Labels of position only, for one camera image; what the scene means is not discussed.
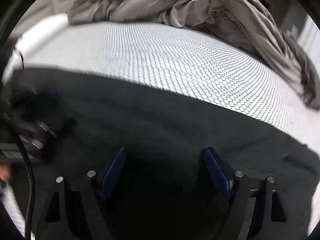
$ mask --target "metal screw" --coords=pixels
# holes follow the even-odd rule
[[[269,181],[270,183],[274,183],[276,180],[275,180],[274,177],[269,176],[269,177],[268,177],[268,181]]]
[[[239,178],[243,177],[243,172],[242,171],[236,171],[235,175]]]
[[[90,178],[95,176],[95,175],[96,175],[95,171],[88,171],[88,173],[87,173],[87,176],[90,177]]]
[[[63,181],[63,177],[62,176],[59,176],[59,177],[56,178],[56,182],[57,183],[60,183],[62,181]]]

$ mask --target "crumpled bedding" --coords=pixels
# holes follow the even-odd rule
[[[309,107],[320,108],[320,82],[302,49],[279,31],[258,0],[75,0],[70,24],[146,20],[196,28],[260,56]]]

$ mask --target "black cable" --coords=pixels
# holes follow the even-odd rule
[[[5,117],[1,118],[3,123],[7,126],[8,131],[11,133],[15,142],[18,146],[18,149],[22,155],[24,164],[26,166],[28,180],[29,180],[29,199],[28,199],[28,206],[27,206],[27,214],[26,214],[26,221],[24,227],[24,237],[26,240],[31,240],[31,225],[32,225],[32,215],[33,215],[33,208],[35,204],[35,178],[32,171],[31,162],[27,153],[26,148],[23,145],[23,142],[16,132],[14,126],[11,122],[6,119]]]
[[[14,50],[20,54],[22,69],[24,69],[24,58],[23,58],[22,52],[18,49],[14,49]]]

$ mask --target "dark gray blanket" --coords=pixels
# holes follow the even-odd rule
[[[214,33],[234,47],[262,57],[310,107],[320,108],[314,65],[290,37],[283,38],[258,0],[75,0],[71,24],[94,21],[160,22]]]
[[[273,126],[197,99],[99,76],[30,68],[14,73],[11,85],[19,84],[58,94],[59,108],[44,116],[46,123],[57,116],[77,121],[72,134],[56,144],[52,162],[33,166],[34,231],[55,178],[74,182],[88,170],[103,172],[112,147],[125,146],[129,156],[149,167],[146,177],[188,194],[196,185],[199,154],[213,146],[235,170],[252,178],[275,177],[290,208],[295,239],[306,238],[319,158]],[[16,168],[13,189],[25,214],[28,178],[23,165]],[[183,235],[192,230],[181,228]]]

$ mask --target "mattress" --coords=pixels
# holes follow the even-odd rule
[[[55,31],[47,35],[48,29]],[[26,67],[50,64],[197,98],[269,123],[320,153],[320,113],[307,108],[261,59],[218,37],[148,22],[68,26],[65,15],[54,27],[33,31],[41,37],[30,39],[27,32],[18,43]],[[20,66],[12,56],[5,79]],[[309,233],[319,219],[320,185]]]

